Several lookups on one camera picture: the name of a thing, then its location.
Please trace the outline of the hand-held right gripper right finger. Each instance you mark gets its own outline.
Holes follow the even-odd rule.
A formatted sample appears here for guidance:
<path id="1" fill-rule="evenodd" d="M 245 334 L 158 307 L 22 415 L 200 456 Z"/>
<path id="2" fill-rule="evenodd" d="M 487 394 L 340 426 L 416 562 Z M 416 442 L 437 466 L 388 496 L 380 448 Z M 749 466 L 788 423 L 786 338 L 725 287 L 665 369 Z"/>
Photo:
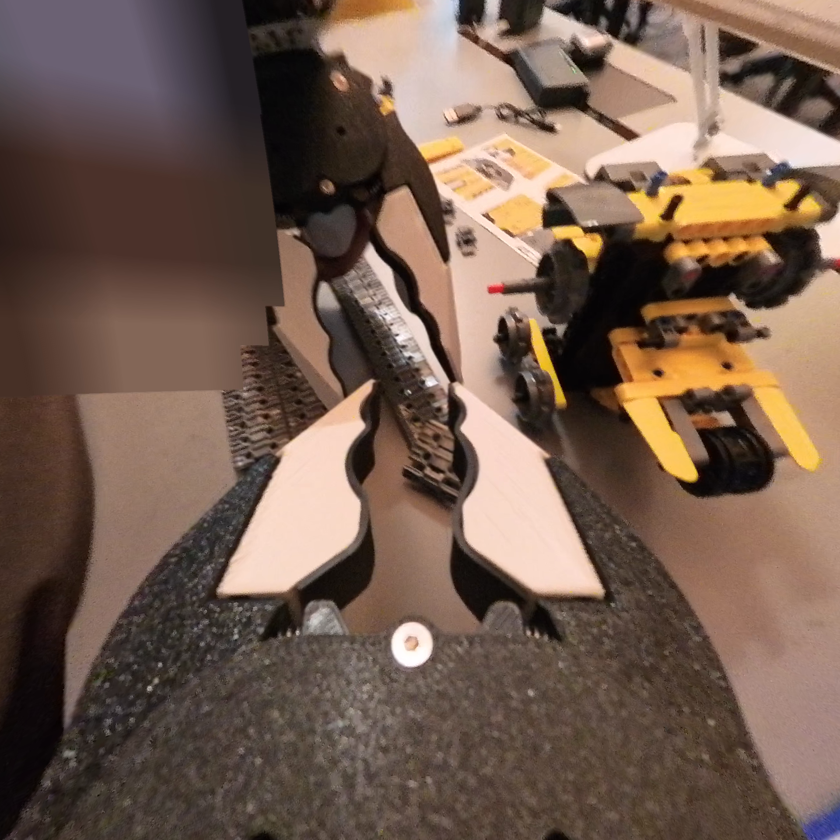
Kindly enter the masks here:
<path id="1" fill-rule="evenodd" d="M 603 604 L 606 583 L 560 487 L 560 462 L 464 385 L 448 390 L 460 489 L 450 572 L 479 621 L 511 603 L 523 622 L 546 623 L 552 606 Z"/>

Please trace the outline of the black power brick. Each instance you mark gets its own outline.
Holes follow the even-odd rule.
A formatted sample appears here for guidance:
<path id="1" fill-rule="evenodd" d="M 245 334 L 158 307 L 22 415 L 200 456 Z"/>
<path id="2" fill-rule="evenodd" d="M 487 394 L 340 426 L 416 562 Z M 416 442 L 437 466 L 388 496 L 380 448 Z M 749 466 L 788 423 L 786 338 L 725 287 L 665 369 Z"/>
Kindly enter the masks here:
<path id="1" fill-rule="evenodd" d="M 510 58 L 521 84 L 539 108 L 577 108 L 589 101 L 590 82 L 558 39 L 520 47 Z"/>

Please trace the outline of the large grey tread link mat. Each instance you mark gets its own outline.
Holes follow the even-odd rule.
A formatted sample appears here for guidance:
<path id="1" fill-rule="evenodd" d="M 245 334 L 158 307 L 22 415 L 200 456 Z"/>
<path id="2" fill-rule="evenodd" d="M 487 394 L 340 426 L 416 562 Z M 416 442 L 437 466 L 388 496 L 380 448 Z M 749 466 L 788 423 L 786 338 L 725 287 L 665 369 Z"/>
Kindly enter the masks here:
<path id="1" fill-rule="evenodd" d="M 242 386 L 222 392 L 227 441 L 238 475 L 277 455 L 328 411 L 281 342 L 246 346 L 241 354 Z"/>

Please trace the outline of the yellow printed sticker sheet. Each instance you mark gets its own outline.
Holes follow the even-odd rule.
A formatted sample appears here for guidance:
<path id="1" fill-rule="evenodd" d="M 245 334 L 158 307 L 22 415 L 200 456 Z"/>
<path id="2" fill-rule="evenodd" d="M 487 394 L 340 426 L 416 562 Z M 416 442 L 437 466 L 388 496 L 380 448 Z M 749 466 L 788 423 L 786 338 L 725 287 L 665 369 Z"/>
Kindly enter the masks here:
<path id="1" fill-rule="evenodd" d="M 543 232 L 548 191 L 583 183 L 506 134 L 434 161 L 430 170 L 442 197 L 531 266 L 550 247 Z"/>

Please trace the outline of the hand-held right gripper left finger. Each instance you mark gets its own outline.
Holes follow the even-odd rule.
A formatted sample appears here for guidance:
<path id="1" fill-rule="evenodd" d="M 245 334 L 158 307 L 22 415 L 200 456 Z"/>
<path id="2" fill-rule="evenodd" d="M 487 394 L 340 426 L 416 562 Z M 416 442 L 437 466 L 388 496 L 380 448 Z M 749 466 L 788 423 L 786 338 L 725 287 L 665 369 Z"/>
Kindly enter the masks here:
<path id="1" fill-rule="evenodd" d="M 294 618 L 346 608 L 375 565 L 364 483 L 375 466 L 380 388 L 367 381 L 280 453 L 217 584 L 221 600 L 279 597 Z"/>

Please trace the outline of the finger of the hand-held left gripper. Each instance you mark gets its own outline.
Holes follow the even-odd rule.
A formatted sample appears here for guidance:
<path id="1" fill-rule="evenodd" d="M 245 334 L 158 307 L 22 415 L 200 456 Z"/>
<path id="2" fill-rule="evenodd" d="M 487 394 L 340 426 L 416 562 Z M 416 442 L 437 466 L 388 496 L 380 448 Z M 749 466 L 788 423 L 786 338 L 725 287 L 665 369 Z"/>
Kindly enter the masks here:
<path id="1" fill-rule="evenodd" d="M 374 225 L 374 249 L 400 277 L 409 311 L 423 323 L 438 362 L 461 381 L 461 346 L 455 289 L 421 208 L 407 186 L 387 193 Z"/>
<path id="2" fill-rule="evenodd" d="M 330 361 L 331 338 L 319 319 L 318 273 L 307 246 L 290 232 L 276 231 L 282 304 L 274 307 L 274 332 L 323 403 L 344 399 Z"/>

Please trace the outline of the yellow black toy vehicle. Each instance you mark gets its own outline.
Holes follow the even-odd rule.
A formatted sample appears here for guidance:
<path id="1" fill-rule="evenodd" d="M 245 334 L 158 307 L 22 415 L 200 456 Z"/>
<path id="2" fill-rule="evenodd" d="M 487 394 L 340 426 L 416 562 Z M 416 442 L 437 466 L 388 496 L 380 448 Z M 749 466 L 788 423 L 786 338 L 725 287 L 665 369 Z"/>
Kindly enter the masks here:
<path id="1" fill-rule="evenodd" d="M 771 332 L 743 309 L 779 308 L 838 269 L 817 231 L 838 204 L 838 166 L 765 154 L 677 172 L 609 164 L 549 189 L 535 276 L 487 289 L 532 295 L 551 323 L 514 307 L 497 322 L 521 425 L 546 428 L 568 392 L 586 393 L 700 498 L 763 490 L 783 459 L 816 471 L 821 458 L 781 385 L 744 349 Z"/>

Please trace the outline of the grey earbud case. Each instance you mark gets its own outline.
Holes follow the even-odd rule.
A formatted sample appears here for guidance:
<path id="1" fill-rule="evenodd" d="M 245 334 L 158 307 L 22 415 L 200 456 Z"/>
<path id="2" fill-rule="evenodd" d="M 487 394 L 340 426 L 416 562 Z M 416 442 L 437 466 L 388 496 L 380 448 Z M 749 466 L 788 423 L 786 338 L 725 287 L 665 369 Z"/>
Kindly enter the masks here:
<path id="1" fill-rule="evenodd" d="M 609 35 L 597 31 L 575 33 L 570 37 L 568 52 L 576 66 L 582 70 L 594 70 L 603 67 L 613 46 L 613 39 Z"/>

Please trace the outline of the white book stand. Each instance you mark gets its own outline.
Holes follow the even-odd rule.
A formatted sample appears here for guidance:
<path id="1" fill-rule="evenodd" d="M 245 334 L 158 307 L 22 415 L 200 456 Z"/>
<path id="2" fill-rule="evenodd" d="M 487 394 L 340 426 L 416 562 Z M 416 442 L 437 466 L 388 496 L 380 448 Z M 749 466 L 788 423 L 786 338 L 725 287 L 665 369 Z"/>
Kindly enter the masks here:
<path id="1" fill-rule="evenodd" d="M 838 2 L 668 2 L 683 15 L 689 41 L 688 72 L 669 69 L 637 51 L 615 47 L 618 66 L 646 81 L 675 82 L 675 105 L 631 114 L 640 136 L 592 157 L 591 175 L 606 162 L 656 161 L 667 170 L 686 169 L 711 154 L 767 153 L 793 165 L 838 164 L 838 140 L 777 112 L 716 90 L 722 28 L 751 38 L 821 69 L 838 71 Z"/>

